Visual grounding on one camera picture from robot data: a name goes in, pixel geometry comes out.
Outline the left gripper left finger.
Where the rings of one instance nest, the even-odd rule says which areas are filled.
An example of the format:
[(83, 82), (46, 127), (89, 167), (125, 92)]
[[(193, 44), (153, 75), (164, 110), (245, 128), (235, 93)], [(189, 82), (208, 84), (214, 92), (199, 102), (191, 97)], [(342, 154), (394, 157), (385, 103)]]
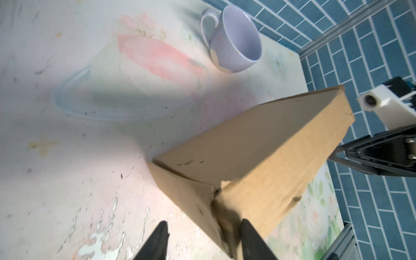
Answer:
[(167, 221), (161, 221), (133, 259), (165, 260), (169, 235)]

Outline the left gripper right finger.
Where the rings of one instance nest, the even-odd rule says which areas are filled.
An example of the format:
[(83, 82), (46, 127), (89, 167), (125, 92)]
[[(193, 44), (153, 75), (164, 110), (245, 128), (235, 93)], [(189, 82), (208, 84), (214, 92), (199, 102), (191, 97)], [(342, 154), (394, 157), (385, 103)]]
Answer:
[(240, 241), (244, 260), (277, 260), (277, 257), (247, 219), (243, 219), (240, 226)]

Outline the brown cardboard box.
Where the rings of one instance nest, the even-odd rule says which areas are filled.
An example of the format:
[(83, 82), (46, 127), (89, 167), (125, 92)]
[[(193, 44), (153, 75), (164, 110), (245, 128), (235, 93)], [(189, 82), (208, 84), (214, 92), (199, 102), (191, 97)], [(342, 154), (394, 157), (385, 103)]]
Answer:
[(344, 86), (257, 105), (155, 157), (157, 184), (229, 257), (247, 219), (267, 237), (355, 118)]

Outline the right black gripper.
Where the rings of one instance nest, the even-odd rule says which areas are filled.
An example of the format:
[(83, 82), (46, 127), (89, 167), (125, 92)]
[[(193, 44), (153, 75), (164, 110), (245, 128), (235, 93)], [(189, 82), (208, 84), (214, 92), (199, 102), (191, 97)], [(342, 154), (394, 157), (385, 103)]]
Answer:
[(371, 176), (416, 176), (416, 126), (364, 136), (339, 145), (330, 161)]

